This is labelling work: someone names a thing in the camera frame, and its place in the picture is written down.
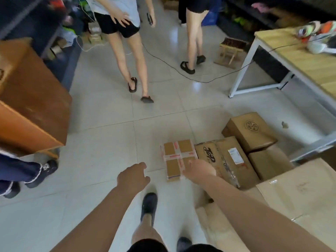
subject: person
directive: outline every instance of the person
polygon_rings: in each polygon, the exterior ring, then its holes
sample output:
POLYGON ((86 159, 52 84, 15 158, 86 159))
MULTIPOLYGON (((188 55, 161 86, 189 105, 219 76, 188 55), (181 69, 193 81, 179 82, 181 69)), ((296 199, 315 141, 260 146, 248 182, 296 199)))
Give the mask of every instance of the person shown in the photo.
MULTIPOLYGON (((142 98, 144 103, 154 101, 148 94, 148 75, 145 56, 142 51, 142 42, 139 34, 140 17, 137 10, 137 0, 87 0, 91 10, 94 12, 102 33, 112 46, 117 59, 118 67, 125 81, 128 83, 128 90, 131 93, 137 91, 137 78, 131 77, 127 68, 126 57, 121 36, 127 39, 135 57, 136 68, 142 83, 142 98)), ((154 7, 152 0, 145 0, 149 14, 153 19, 152 27, 156 25, 154 7)))
POLYGON ((186 0, 187 3, 187 31, 188 31, 188 62, 183 61, 181 69, 188 74, 194 74, 195 56, 196 64, 204 63, 206 58, 203 55, 203 32, 201 23, 209 10, 216 5, 217 0, 186 0))
MULTIPOLYGON (((117 186, 51 252, 108 252, 127 208, 150 182, 144 175, 145 168, 145 163, 140 163, 122 171, 117 177, 117 186)), ((209 194, 251 252, 333 251, 298 224, 217 177, 216 170, 207 162, 190 161, 183 174, 209 194)), ((159 210, 157 202, 154 193, 144 197, 140 225, 133 234, 128 252, 167 252, 162 237, 153 227, 155 212, 159 210)), ((177 251, 219 250, 205 244, 191 245, 187 237, 181 237, 177 251)))
POLYGON ((182 27, 187 27, 187 0, 179 0, 178 2, 178 19, 181 21, 182 27))
POLYGON ((34 188, 57 169, 55 160, 49 160, 42 165, 0 153, 0 195, 11 199, 20 192, 19 181, 23 181, 28 188, 34 188))

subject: blue container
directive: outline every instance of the blue container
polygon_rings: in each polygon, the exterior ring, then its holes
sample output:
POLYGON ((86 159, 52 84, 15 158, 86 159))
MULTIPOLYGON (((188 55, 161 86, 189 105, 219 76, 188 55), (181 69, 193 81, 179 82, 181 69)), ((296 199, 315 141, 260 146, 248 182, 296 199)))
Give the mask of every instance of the blue container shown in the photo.
POLYGON ((221 8, 222 0, 216 0, 216 6, 212 8, 202 21, 202 26, 216 25, 219 9, 221 8))

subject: black cable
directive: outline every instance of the black cable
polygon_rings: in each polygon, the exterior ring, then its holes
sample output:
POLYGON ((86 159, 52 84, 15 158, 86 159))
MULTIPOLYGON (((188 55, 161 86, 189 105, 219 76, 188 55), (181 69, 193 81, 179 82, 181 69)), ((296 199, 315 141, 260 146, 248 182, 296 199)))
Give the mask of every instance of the black cable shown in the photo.
MULTIPOLYGON (((289 47, 289 46, 294 46, 294 45, 298 45, 298 44, 300 44, 300 43, 294 43, 294 44, 291 44, 291 45, 279 46, 279 47, 277 47, 277 48, 275 48, 275 49, 270 50, 268 53, 270 53, 270 52, 272 52, 272 51, 274 51, 274 50, 276 50, 276 49, 279 49, 279 48, 289 47)), ((181 74, 183 77, 185 77, 185 78, 187 78, 187 79, 189 79, 189 80, 195 81, 195 82, 200 82, 200 83, 210 83, 210 82, 212 82, 212 81, 214 81, 214 80, 217 80, 217 79, 220 79, 220 78, 222 78, 222 77, 228 76, 228 75, 230 75, 230 74, 232 74, 232 73, 239 72, 240 70, 244 69, 246 66, 248 66, 248 65, 250 65, 251 63, 255 62, 255 61, 253 60, 252 62, 250 62, 249 64, 245 65, 244 67, 240 68, 240 69, 237 70, 237 71, 230 72, 230 73, 225 74, 225 75, 223 75, 223 76, 220 76, 220 77, 218 77, 218 78, 214 78, 213 80, 210 80, 210 81, 208 81, 208 82, 203 82, 203 81, 193 80, 193 79, 188 78, 187 76, 183 75, 183 74, 180 73, 175 67, 171 66, 170 64, 166 63, 166 62, 163 61, 162 59, 160 59, 160 58, 158 58, 158 57, 152 55, 151 53, 149 53, 148 50, 146 49, 145 45, 144 45, 144 44, 142 44, 142 45, 143 45, 143 47, 145 48, 145 50, 147 51, 148 54, 150 54, 151 56, 153 56, 153 57, 155 57, 155 58, 161 60, 163 63, 165 63, 165 64, 167 64, 168 66, 170 66, 171 68, 173 68, 175 71, 177 71, 177 72, 178 72, 179 74, 181 74)))

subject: white t-shirt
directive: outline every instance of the white t-shirt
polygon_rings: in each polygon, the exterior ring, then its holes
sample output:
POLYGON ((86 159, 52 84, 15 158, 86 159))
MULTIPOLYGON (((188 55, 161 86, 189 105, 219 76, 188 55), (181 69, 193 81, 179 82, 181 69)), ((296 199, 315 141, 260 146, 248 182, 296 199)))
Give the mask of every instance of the white t-shirt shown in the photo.
MULTIPOLYGON (((96 0, 86 0, 93 12, 109 15, 108 11, 96 0)), ((117 6, 121 11, 127 12, 133 25, 140 26, 140 17, 137 8, 137 0, 109 0, 113 5, 117 6)))

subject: black shorts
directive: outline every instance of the black shorts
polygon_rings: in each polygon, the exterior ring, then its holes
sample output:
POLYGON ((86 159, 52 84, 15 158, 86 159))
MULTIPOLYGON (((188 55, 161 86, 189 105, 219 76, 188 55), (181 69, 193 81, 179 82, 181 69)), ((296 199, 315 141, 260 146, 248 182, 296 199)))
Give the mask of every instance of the black shorts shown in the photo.
POLYGON ((115 20, 115 24, 110 15, 104 15, 95 12, 94 16, 96 17, 96 20, 100 26, 101 32, 105 34, 120 32, 124 38, 129 38, 140 30, 140 27, 136 27, 130 21, 128 21, 129 25, 125 25, 126 27, 123 27, 120 25, 118 20, 115 20))
POLYGON ((217 0, 187 0, 187 9, 195 13, 203 13, 215 7, 217 0))
MULTIPOLYGON (((168 252, 166 247, 156 240, 144 239, 134 243, 128 252, 168 252)), ((185 252, 222 252, 219 249, 207 244, 195 244, 185 252)))

